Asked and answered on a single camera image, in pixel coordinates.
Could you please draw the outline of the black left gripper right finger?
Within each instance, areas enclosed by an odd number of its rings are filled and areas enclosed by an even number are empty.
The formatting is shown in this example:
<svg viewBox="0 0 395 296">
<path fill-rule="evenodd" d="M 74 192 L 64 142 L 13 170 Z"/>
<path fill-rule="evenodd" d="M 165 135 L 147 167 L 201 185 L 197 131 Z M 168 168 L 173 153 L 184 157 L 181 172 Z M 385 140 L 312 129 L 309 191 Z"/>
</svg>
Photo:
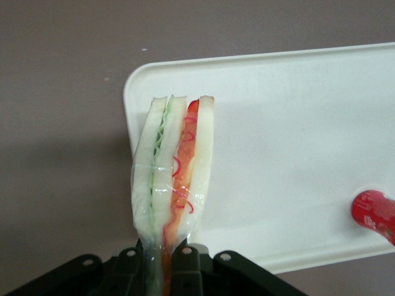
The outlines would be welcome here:
<svg viewBox="0 0 395 296">
<path fill-rule="evenodd" d="M 172 255 L 170 295 L 204 295 L 204 274 L 212 271 L 209 249 L 202 244 L 180 244 Z"/>
</svg>

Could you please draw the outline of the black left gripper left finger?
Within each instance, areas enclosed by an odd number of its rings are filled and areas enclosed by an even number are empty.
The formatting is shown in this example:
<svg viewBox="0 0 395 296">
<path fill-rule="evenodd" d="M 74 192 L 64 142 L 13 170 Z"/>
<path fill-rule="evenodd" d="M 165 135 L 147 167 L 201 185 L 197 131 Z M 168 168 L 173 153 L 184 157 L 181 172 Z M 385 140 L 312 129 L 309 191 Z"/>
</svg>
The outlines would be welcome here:
<svg viewBox="0 0 395 296">
<path fill-rule="evenodd" d="M 106 295 L 144 295 L 144 256 L 139 247 L 130 247 L 106 263 Z"/>
</svg>

